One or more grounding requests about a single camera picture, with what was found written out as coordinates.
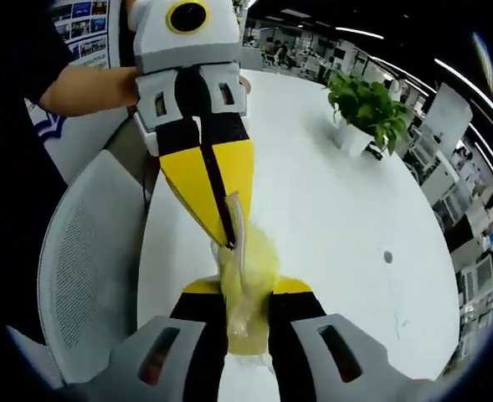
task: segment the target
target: plastic bag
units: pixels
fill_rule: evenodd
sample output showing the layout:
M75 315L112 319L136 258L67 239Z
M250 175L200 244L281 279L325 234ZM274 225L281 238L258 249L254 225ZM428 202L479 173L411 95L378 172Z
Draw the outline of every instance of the plastic bag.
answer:
M237 244L233 250L218 248L217 255L220 286L226 301L228 351L241 356L261 356L260 362L266 365L270 359L268 301L278 281L280 263L273 243L263 230L254 224L244 224L244 220L241 224L238 198L230 198L228 204Z

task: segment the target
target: potted plant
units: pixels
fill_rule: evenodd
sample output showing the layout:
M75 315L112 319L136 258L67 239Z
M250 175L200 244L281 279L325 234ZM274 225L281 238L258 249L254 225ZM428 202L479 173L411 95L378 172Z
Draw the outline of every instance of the potted plant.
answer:
M371 142L380 152L393 154L398 141L407 138L405 104L392 100L379 82L369 84L356 77L339 74L328 82L328 101L334 108L334 120L341 113L346 124L339 128L341 149L356 156Z

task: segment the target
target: round white table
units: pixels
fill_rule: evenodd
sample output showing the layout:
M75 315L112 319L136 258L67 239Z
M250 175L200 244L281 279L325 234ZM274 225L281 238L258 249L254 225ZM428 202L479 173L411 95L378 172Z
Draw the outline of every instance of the round white table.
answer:
M376 338L394 368L436 379L458 343L458 292L444 237L418 184L397 155L380 162L368 154L349 158L333 145L320 85L242 74L252 84L250 218L275 242L282 275L306 282L326 313ZM142 246L139 327L169 315L187 284L217 273L209 244L161 175Z

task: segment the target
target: green plant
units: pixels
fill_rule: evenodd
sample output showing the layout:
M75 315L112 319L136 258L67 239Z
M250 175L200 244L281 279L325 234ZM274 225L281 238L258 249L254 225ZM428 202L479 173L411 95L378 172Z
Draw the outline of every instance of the green plant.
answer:
M328 82L328 100L337 113L336 105L348 124L374 137L381 150L393 154L399 138L406 138L405 104L392 100L388 90L379 82L368 82L339 74Z

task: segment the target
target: office desk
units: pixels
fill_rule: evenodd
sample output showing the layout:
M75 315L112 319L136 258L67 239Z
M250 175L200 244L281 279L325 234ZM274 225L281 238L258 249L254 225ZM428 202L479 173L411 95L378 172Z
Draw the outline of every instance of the office desk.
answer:
M282 274L375 337L396 369L435 379L458 342L458 293L418 184L397 155L350 159L327 139L332 112L320 85L241 74L252 84L250 218L275 242ZM209 238L160 176L142 247L138 325L169 315L188 283L216 272Z

